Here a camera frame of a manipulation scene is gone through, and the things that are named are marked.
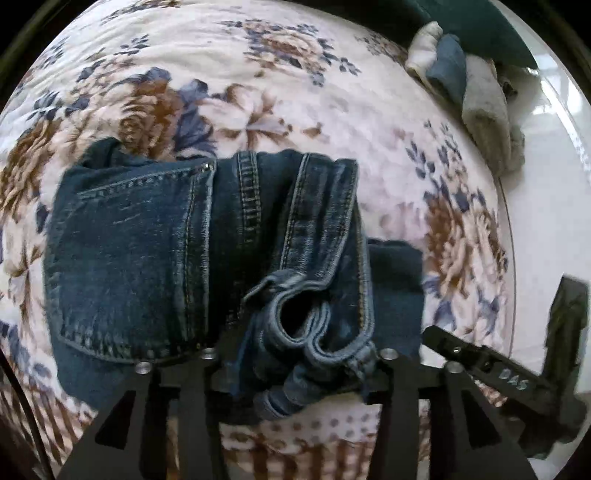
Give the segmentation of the folded grey and blue clothes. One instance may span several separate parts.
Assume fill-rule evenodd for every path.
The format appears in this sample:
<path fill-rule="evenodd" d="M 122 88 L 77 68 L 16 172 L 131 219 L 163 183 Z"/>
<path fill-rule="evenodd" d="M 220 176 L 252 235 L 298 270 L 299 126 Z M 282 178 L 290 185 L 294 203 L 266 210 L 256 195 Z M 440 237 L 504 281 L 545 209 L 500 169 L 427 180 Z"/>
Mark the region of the folded grey and blue clothes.
<path fill-rule="evenodd" d="M 456 107 L 491 173 L 503 176 L 525 164 L 525 136 L 510 119 L 504 84 L 494 62 L 464 52 L 460 39 L 436 21 L 422 26 L 408 49 L 405 69 L 435 96 Z"/>

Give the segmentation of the dark teal velvet pillow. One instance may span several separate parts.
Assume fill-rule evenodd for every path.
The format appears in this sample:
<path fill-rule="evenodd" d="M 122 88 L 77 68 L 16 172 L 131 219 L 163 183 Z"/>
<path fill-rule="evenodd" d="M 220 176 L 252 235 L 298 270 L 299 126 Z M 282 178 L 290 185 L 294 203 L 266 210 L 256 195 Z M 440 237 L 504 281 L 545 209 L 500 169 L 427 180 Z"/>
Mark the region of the dark teal velvet pillow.
<path fill-rule="evenodd" d="M 504 65 L 537 69 L 536 60 L 503 13 L 487 0 L 417 0 L 402 4 L 423 24 L 437 21 L 466 53 Z"/>

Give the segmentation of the white bed headboard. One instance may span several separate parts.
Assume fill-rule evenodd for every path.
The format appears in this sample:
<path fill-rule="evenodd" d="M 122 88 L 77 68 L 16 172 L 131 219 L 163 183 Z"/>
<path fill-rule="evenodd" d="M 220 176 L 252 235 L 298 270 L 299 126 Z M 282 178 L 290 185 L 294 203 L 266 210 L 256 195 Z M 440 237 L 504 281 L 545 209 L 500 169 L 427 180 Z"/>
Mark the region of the white bed headboard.
<path fill-rule="evenodd" d="M 505 2 L 495 5 L 538 65 L 515 80 L 511 114 L 525 135 L 525 164 L 499 192 L 512 241 L 509 354 L 539 373 L 561 278 L 590 280 L 590 103 L 547 42 Z"/>

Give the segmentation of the floral quilted bedspread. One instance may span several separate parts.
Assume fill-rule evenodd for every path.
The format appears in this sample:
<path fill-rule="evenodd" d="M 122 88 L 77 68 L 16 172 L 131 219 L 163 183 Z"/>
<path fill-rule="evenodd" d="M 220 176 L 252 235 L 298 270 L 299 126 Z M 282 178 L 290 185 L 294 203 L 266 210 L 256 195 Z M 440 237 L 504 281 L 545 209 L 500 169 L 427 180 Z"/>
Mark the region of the floral quilted bedspread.
<path fill-rule="evenodd" d="M 360 165 L 370 237 L 424 258 L 423 322 L 500 352 L 507 256 L 493 177 L 470 135 L 366 28 L 280 1 L 98 1 L 32 64 L 1 114 L 1 424 L 38 429 L 59 470 L 93 419 L 57 378 L 44 312 L 45 226 L 95 140 L 173 160 L 294 149 Z"/>

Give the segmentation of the dark blue denim jeans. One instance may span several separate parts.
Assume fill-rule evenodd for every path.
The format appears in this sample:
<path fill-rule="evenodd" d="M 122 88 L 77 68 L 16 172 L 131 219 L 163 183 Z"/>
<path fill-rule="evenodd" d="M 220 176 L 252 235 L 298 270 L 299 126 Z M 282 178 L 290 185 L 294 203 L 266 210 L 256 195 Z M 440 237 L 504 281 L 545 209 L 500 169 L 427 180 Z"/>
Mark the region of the dark blue denim jeans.
<path fill-rule="evenodd" d="M 95 409 L 140 362 L 215 347 L 222 419 L 278 420 L 417 359 L 421 253 L 370 239 L 351 159 L 284 150 L 170 163 L 107 138 L 63 175 L 45 311 L 61 387 Z"/>

